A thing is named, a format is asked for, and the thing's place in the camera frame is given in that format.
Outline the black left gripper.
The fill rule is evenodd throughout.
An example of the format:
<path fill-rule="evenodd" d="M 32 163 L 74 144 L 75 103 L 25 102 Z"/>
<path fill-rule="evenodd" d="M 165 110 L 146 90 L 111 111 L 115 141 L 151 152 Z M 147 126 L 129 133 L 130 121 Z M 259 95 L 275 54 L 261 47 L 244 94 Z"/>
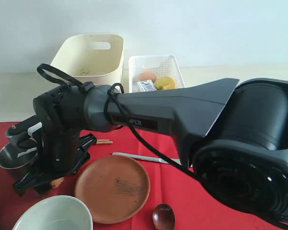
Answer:
<path fill-rule="evenodd" d="M 75 174 L 90 159 L 87 152 L 96 143 L 96 137 L 89 133 L 80 136 L 79 129 L 68 129 L 62 132 L 47 133 L 43 128 L 35 131 L 37 142 L 37 160 L 35 172 L 29 171 L 13 184 L 18 196 L 33 188 L 44 196 L 52 189 L 51 182 L 39 184 L 39 179 L 57 179 Z"/>

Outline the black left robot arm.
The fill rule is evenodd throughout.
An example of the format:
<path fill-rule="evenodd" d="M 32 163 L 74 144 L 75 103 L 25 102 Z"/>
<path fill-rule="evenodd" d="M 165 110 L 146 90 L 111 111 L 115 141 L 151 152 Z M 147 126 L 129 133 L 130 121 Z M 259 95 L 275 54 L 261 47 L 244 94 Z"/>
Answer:
<path fill-rule="evenodd" d="M 221 79 L 190 88 L 125 93 L 121 84 L 72 81 L 33 100 L 37 161 L 13 187 L 76 172 L 89 155 L 81 130 L 144 129 L 175 142 L 174 166 L 222 204 L 288 230 L 288 81 Z"/>

